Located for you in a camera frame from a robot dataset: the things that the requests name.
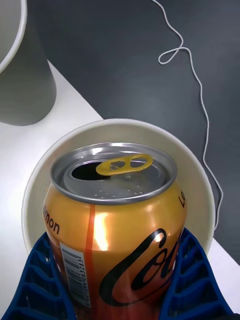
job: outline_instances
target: can label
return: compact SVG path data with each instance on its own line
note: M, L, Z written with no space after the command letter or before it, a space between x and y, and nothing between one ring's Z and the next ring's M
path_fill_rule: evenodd
M85 307L91 307L84 254L60 243L67 283L72 297Z
M52 186L43 220L77 319L157 320L186 213L177 183L123 206L76 202Z

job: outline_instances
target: can opening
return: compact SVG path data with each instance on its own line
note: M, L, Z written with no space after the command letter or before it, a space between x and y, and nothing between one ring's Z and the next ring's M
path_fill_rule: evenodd
M98 174L96 171L96 168L98 165L100 165L102 162L90 162L90 163L85 163L77 168L75 168L71 175L75 179L79 180L107 180L110 179L109 176L107 175L101 175Z

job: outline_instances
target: white cup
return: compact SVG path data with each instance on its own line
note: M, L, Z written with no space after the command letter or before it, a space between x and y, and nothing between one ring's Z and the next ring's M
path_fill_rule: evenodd
M26 0L0 0L0 121L17 126L44 118L56 84L27 16Z

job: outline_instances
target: aluminum can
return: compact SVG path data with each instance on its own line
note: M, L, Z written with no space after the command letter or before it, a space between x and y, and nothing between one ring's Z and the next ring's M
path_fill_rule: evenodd
M165 152L106 142L51 168L43 220L80 320L155 320L187 215Z

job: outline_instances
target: can lid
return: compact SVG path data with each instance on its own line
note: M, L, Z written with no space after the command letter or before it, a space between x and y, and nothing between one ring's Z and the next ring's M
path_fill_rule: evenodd
M103 167L104 162L110 164L109 160L117 158L110 169L119 172L126 167L126 156L130 172L102 175L103 171L96 170L99 165ZM58 158L51 168L52 183L61 193L80 202L100 205L150 199L168 189L176 176L177 166L168 154L136 143L105 142L85 146Z

